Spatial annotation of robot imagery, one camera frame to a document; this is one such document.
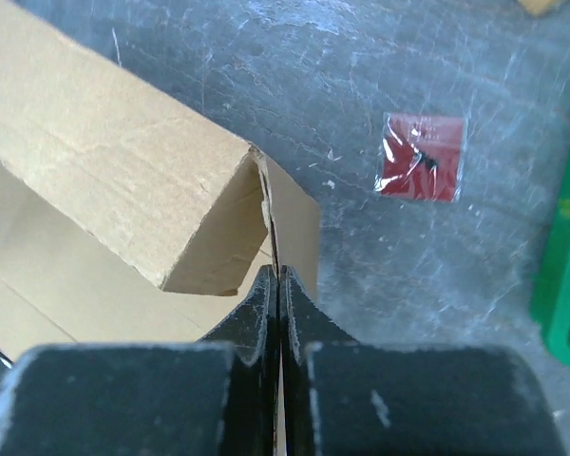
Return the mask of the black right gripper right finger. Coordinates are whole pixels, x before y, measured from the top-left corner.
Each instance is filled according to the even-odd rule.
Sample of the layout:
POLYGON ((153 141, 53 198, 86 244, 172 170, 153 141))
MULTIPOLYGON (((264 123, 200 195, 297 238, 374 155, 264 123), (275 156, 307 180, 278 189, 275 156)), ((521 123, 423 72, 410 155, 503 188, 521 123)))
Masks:
POLYGON ((562 455, 542 387, 494 345, 364 344, 279 275, 291 455, 562 455))

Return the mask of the cardboard sheet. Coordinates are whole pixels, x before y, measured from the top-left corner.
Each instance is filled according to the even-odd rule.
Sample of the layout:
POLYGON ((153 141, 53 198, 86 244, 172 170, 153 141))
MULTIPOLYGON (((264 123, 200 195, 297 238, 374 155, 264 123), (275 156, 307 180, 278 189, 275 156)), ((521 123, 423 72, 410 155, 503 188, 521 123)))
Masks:
POLYGON ((0 1, 0 349, 12 367, 43 345, 199 341, 270 266, 279 375, 279 275, 294 269, 315 296, 319 220, 254 144, 0 1))

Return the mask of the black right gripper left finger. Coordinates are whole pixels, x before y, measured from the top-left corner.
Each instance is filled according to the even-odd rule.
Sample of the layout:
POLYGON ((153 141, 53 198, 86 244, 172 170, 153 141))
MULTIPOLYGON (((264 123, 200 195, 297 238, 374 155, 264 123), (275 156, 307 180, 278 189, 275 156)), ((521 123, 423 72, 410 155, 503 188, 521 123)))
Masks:
POLYGON ((0 455, 270 455, 277 280, 196 342, 51 344, 0 383, 0 455))

